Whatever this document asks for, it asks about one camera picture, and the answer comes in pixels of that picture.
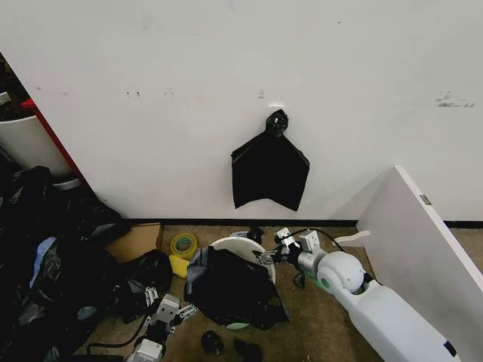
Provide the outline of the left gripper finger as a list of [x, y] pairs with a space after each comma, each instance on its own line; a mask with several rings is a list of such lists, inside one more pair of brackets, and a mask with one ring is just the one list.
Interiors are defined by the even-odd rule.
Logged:
[[175, 321], [184, 321], [184, 320], [192, 317], [193, 315], [195, 315], [197, 311], [198, 311], [198, 308], [195, 305], [193, 305], [193, 304], [185, 305], [182, 308], [179, 308], [177, 310], [177, 313], [175, 315], [174, 320]]
[[147, 287], [145, 289], [145, 297], [146, 297], [146, 313], [153, 314], [155, 303], [158, 300], [158, 292], [155, 287]]

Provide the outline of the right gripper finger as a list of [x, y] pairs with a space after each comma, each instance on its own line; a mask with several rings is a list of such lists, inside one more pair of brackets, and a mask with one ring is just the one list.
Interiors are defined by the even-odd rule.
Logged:
[[281, 261], [281, 252], [279, 250], [270, 250], [262, 252], [257, 256], [262, 265], [275, 265]]
[[294, 236], [291, 234], [288, 228], [283, 228], [275, 233], [274, 241], [277, 244], [289, 246], [294, 242]]

